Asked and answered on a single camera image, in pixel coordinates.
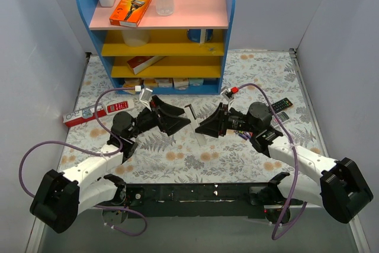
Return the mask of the black tv remote control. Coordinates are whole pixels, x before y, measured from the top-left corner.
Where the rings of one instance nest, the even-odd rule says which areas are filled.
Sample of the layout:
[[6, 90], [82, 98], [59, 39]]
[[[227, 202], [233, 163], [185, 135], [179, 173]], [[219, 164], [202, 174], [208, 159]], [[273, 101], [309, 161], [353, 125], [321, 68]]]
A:
[[280, 113], [292, 106], [293, 106], [293, 103], [287, 97], [272, 104], [272, 108], [275, 114]]

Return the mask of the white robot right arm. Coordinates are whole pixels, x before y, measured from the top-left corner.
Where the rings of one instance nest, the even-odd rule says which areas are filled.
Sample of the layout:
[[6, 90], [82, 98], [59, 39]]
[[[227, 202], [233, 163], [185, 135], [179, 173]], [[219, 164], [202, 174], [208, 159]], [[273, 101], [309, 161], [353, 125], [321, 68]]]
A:
[[322, 206], [338, 222], [349, 223], [373, 200], [374, 195], [353, 160], [339, 161], [296, 146], [272, 127], [271, 120], [272, 114], [264, 103], [252, 103], [246, 114], [221, 103], [195, 132], [215, 138], [224, 136], [227, 130], [251, 132], [250, 143], [258, 153], [297, 168], [312, 180], [296, 188], [293, 197]]

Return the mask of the blue white can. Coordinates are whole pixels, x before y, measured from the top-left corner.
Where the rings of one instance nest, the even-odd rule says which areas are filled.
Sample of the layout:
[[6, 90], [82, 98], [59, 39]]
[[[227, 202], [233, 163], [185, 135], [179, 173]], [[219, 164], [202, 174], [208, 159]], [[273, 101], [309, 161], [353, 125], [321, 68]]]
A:
[[213, 29], [188, 29], [187, 38], [199, 44], [209, 42], [213, 38]]

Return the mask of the pile of aaa batteries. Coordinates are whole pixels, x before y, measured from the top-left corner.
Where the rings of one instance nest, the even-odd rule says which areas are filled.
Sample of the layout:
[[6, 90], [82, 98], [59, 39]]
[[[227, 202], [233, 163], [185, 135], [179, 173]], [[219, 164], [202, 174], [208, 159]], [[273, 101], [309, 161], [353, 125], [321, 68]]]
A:
[[244, 140], [250, 140], [252, 138], [252, 135], [253, 135], [252, 132], [237, 131], [237, 130], [235, 130], [234, 133]]

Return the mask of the red white toothpaste box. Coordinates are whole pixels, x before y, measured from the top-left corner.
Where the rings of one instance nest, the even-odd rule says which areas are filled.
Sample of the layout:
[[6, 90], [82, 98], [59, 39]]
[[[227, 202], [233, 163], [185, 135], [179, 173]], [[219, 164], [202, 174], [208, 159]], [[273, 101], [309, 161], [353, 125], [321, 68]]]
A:
[[95, 113], [97, 113], [99, 118], [107, 115], [107, 112], [102, 104], [98, 105], [96, 111], [95, 106], [91, 105], [64, 115], [63, 124], [67, 127], [73, 127], [91, 120], [95, 120]]

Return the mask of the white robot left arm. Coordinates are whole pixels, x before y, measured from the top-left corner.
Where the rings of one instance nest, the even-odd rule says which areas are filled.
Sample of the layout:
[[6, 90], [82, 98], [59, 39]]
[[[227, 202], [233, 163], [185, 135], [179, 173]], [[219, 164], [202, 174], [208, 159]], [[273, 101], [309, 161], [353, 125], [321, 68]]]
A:
[[111, 136], [95, 156], [62, 172], [48, 171], [37, 189], [30, 213], [57, 233], [67, 230], [76, 217], [93, 206], [127, 207], [127, 184], [110, 170], [131, 158], [138, 135], [158, 127], [171, 136], [191, 123], [184, 109], [154, 95], [137, 117], [126, 111], [113, 118]]

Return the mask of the orange razor box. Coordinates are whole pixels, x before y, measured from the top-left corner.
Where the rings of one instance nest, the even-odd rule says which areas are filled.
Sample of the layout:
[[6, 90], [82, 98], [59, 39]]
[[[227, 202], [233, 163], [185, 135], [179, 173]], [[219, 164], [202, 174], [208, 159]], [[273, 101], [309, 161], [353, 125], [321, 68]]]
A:
[[120, 0], [111, 14], [111, 25], [136, 28], [140, 24], [152, 0]]

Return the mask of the blue wooden shelf unit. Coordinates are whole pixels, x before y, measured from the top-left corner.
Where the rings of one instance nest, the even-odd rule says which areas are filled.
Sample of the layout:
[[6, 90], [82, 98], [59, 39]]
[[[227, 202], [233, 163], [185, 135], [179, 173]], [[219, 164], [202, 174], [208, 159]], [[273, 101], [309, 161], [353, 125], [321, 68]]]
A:
[[[174, 0], [170, 16], [157, 15], [151, 3], [137, 28], [111, 25], [113, 7], [98, 0], [76, 0], [79, 15], [96, 53], [112, 83], [121, 88], [126, 78], [203, 78], [200, 86], [185, 90], [155, 87], [155, 94], [216, 95], [221, 91], [227, 51], [232, 33], [236, 0]], [[211, 41], [199, 44], [187, 38], [188, 29], [213, 29]], [[149, 30], [150, 41], [140, 47], [127, 46], [123, 30]], [[135, 56], [164, 56], [137, 75], [127, 67]]]

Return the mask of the grey ac remote control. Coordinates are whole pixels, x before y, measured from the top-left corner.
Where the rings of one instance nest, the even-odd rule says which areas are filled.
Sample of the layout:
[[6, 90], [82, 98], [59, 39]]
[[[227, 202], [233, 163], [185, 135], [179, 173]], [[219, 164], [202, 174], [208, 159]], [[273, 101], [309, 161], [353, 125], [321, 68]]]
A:
[[282, 112], [276, 113], [276, 116], [273, 116], [272, 123], [279, 124], [279, 122], [281, 122], [282, 124], [284, 124], [285, 122], [289, 120], [290, 120], [289, 115], [285, 111], [282, 111]]

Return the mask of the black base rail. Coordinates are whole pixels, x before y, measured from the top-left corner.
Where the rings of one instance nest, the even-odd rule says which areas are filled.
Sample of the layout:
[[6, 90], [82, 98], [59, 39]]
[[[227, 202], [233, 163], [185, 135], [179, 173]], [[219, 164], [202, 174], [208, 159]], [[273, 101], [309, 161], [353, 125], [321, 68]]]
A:
[[285, 197], [279, 183], [289, 176], [280, 172], [268, 182], [127, 184], [116, 180], [119, 189], [104, 206], [127, 207], [145, 217], [232, 217], [265, 218], [265, 207], [279, 209]]

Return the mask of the white cup on shelf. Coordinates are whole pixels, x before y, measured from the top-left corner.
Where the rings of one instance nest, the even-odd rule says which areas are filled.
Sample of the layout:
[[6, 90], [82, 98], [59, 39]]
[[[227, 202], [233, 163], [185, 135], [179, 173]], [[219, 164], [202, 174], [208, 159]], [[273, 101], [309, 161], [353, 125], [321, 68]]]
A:
[[124, 43], [129, 47], [140, 47], [150, 41], [149, 30], [123, 30], [121, 32]]

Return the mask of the red white box on shelf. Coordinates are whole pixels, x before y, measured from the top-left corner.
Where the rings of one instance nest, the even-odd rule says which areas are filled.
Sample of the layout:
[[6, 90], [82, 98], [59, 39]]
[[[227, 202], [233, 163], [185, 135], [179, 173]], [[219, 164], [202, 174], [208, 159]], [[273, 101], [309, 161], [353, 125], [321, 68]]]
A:
[[164, 56], [136, 56], [127, 61], [127, 66], [134, 75], [137, 75], [163, 58]]

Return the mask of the red white calculator remote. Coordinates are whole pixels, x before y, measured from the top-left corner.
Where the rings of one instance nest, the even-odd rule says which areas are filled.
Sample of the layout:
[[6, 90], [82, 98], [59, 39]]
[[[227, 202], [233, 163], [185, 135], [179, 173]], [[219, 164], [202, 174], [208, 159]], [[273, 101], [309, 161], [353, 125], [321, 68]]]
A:
[[121, 111], [128, 111], [134, 108], [133, 100], [125, 100], [114, 104], [109, 104], [106, 106], [106, 112], [108, 116], [114, 115]]

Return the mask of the white slim remote control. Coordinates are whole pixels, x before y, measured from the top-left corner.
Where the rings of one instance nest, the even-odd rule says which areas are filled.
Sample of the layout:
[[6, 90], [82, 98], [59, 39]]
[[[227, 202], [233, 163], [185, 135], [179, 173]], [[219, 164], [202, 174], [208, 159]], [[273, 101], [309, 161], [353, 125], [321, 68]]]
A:
[[185, 111], [186, 116], [191, 121], [190, 125], [191, 125], [192, 130], [194, 131], [194, 135], [195, 135], [195, 138], [196, 138], [198, 144], [200, 146], [205, 146], [205, 144], [207, 143], [205, 136], [203, 134], [195, 132], [195, 130], [199, 126], [199, 124], [198, 124], [197, 117], [195, 115], [195, 111], [194, 111], [192, 105], [191, 104], [186, 105], [184, 107], [184, 111]]

